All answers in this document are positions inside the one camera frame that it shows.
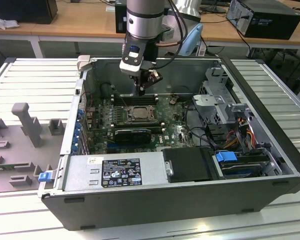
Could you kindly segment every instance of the blue drive latch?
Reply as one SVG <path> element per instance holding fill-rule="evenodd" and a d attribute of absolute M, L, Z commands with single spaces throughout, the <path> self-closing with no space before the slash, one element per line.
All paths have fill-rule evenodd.
<path fill-rule="evenodd" d="M 215 156 L 218 162 L 238 161 L 237 156 L 233 151 L 220 151 Z"/>

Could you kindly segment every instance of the power supply label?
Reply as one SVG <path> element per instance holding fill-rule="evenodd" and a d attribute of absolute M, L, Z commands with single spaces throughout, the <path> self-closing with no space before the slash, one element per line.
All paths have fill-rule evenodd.
<path fill-rule="evenodd" d="M 142 185 L 139 158 L 102 161 L 102 187 L 118 188 L 137 185 Z"/>

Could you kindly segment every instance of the slotted aluminum surface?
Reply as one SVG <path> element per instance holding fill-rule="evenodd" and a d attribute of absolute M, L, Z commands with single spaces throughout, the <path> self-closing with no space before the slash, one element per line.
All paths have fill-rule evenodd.
<path fill-rule="evenodd" d="M 24 62 L 18 61 L 18 64 L 23 66 Z M 237 66 L 261 68 L 252 61 L 239 61 Z M 263 80 L 258 75 L 245 78 L 255 79 L 255 82 Z M 47 80 L 43 77 L 39 81 L 46 83 Z M 286 93 L 279 92 L 271 95 L 269 92 L 257 92 L 257 94 L 266 106 L 294 102 Z M 45 100 L 45 96 L 40 98 L 27 96 L 27 98 L 37 104 L 45 103 L 45 101 L 53 103 L 51 97 L 50 101 Z M 9 103 L 9 97 L 5 98 L 4 103 Z M 298 114 L 289 114 L 288 116 L 291 121 L 300 121 Z M 285 119 L 285 116 L 277 115 L 276 119 Z M 122 207 L 129 207 L 135 214 L 138 214 L 138 210 L 133 209 L 133 202 L 131 206 Z M 38 198 L 36 191 L 0 193 L 0 240 L 43 240 L 47 238 L 76 240 L 300 240 L 300 191 L 296 194 L 279 197 L 260 212 L 75 232 L 63 228 L 62 224 Z"/>
<path fill-rule="evenodd" d="M 232 62 L 300 152 L 300 100 L 265 64 L 255 60 Z M 244 103 L 239 90 L 233 90 Z"/>
<path fill-rule="evenodd" d="M 80 78 L 77 59 L 17 58 L 2 68 L 0 118 L 6 125 L 19 125 L 11 113 L 14 103 L 28 103 L 29 114 L 41 124 L 50 119 L 67 123 L 76 81 Z"/>

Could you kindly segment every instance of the desk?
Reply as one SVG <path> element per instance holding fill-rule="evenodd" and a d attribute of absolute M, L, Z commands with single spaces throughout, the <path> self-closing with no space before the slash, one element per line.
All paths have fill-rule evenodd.
<path fill-rule="evenodd" d="M 281 0 L 290 7 L 300 2 Z M 58 13 L 51 24 L 20 23 L 19 28 L 0 29 L 0 39 L 27 40 L 37 58 L 43 58 L 40 41 L 122 43 L 124 34 L 116 33 L 115 13 L 107 12 L 102 3 L 57 2 Z M 202 16 L 203 22 L 218 22 L 224 17 Z M 229 22 L 205 23 L 202 36 L 208 46 L 247 47 Z M 252 48 L 300 49 L 300 24 L 290 40 L 246 38 Z"/>
<path fill-rule="evenodd" d="M 293 8 L 300 8 L 300 2 L 280 0 L 280 2 Z M 222 14 L 205 14 L 201 17 L 202 22 L 220 22 L 225 20 Z M 202 37 L 208 46 L 247 47 L 241 40 L 235 27 L 228 21 L 221 23 L 204 23 Z M 244 38 L 252 48 L 270 49 L 300 49 L 300 23 L 289 40 Z"/>

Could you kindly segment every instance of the black computer case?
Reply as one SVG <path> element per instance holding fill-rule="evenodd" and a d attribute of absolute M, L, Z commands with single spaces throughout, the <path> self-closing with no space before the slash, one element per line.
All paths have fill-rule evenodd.
<path fill-rule="evenodd" d="M 58 11 L 56 0 L 0 0 L 0 19 L 50 24 Z"/>
<path fill-rule="evenodd" d="M 232 0 L 226 18 L 246 38 L 288 40 L 300 13 L 276 0 Z"/>

